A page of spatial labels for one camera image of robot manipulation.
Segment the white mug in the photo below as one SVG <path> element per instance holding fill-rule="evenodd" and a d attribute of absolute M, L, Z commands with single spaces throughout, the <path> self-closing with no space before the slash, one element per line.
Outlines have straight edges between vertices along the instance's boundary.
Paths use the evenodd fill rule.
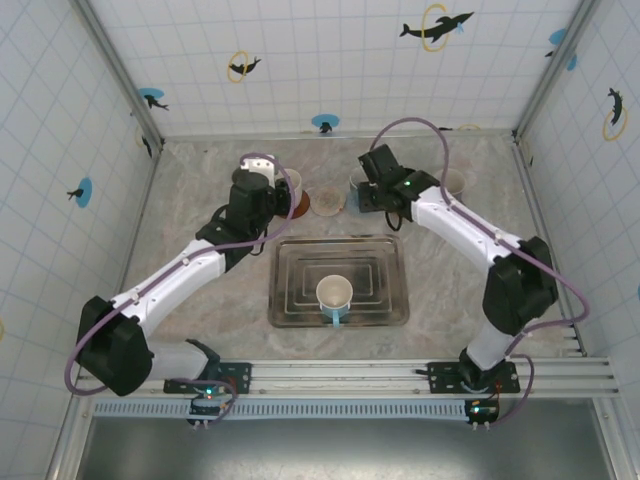
<path fill-rule="evenodd" d="M 296 199 L 297 197 L 301 198 L 301 195 L 302 195 L 301 175 L 294 169 L 285 168 L 283 172 L 280 172 L 276 176 L 276 180 L 279 178 L 284 178 L 286 180 L 291 192 L 291 197 L 294 197 L 295 205 L 297 206 L 298 203 L 296 202 Z"/>

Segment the multicolour stitched rope coaster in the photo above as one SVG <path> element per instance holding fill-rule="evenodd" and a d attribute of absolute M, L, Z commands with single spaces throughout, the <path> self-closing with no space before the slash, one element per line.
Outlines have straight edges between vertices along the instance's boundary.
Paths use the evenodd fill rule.
<path fill-rule="evenodd" d="M 346 194 L 337 187 L 319 187 L 310 196 L 312 211 L 322 217 L 333 217 L 341 213 L 346 203 Z"/>

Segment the purple mug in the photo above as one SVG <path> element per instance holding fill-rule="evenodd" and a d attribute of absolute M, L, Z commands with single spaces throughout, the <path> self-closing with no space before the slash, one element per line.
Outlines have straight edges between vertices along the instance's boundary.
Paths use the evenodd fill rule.
<path fill-rule="evenodd" d="M 443 174 L 440 169 L 435 172 L 435 178 L 446 188 L 446 190 L 458 201 L 462 200 L 463 192 L 467 187 L 467 181 L 464 175 L 456 170 L 449 168 L 447 174 Z"/>

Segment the stainless steel tray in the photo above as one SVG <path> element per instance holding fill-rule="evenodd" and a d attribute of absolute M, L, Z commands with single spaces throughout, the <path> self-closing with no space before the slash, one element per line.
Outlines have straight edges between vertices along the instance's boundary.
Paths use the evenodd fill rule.
<path fill-rule="evenodd" d="M 276 328 L 332 327 L 316 296 L 319 282 L 340 275 L 353 287 L 339 327 L 400 326 L 410 317 L 401 241 L 393 235 L 284 237 L 271 267 L 269 322 Z"/>

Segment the plain light blue mug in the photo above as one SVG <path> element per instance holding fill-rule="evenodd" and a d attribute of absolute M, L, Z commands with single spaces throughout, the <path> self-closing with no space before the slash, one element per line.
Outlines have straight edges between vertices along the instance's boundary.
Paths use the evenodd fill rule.
<path fill-rule="evenodd" d="M 334 328 L 339 328 L 342 318 L 349 313 L 353 293 L 351 282 L 341 275 L 326 276 L 318 283 L 316 298 L 320 311 Z"/>

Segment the controller board with green light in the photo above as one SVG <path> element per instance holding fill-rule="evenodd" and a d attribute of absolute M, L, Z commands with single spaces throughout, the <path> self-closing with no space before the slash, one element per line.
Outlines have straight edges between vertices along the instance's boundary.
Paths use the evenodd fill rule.
<path fill-rule="evenodd" d="M 232 411 L 237 400 L 235 388 L 228 383 L 218 382 L 212 386 L 196 389 L 189 406 L 188 423 L 194 430 L 200 427 L 208 429 L 220 423 Z"/>
<path fill-rule="evenodd" d="M 500 415 L 500 403 L 495 397 L 468 400 L 465 402 L 465 414 L 473 431 L 490 429 Z"/>

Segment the grey metal sheet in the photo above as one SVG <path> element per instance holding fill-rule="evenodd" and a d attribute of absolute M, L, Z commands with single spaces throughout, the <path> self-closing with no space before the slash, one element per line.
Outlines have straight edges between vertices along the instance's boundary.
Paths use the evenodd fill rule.
<path fill-rule="evenodd" d="M 79 480 L 612 480 L 588 408 L 538 404 L 491 430 L 430 420 L 99 419 Z"/>

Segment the aluminium mounting rail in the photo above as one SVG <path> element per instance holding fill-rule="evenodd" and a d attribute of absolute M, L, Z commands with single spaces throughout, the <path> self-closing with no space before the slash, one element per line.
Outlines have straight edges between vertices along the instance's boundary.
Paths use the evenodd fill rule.
<path fill-rule="evenodd" d="M 459 383 L 432 380 L 419 372 L 449 362 L 435 360 L 248 360 L 252 366 L 246 397 L 265 398 L 404 398 L 429 396 L 453 399 L 503 399 L 524 393 L 539 399 L 607 398 L 619 395 L 605 358 L 546 358 L 528 362 L 515 358 L 484 392 L 468 392 Z"/>

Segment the aluminium frame post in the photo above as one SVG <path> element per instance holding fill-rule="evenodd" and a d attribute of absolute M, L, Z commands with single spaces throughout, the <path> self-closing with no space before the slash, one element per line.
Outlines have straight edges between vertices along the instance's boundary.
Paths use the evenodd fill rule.
<path fill-rule="evenodd" d="M 538 82 L 518 124 L 512 130 L 512 137 L 516 144 L 519 144 L 531 129 L 533 121 L 550 97 L 569 61 L 577 52 L 581 38 L 602 3 L 603 0 L 580 0 L 578 2 L 577 9 L 566 28 L 563 39 L 555 48 L 550 63 Z"/>
<path fill-rule="evenodd" d="M 71 7 L 78 15 L 87 31 L 94 47 L 105 62 L 121 93 L 127 100 L 129 108 L 141 128 L 142 136 L 147 140 L 153 152 L 160 154 L 163 149 L 163 138 L 158 130 L 147 103 L 140 96 L 138 89 L 118 54 L 114 44 L 102 25 L 90 0 L 69 0 Z"/>

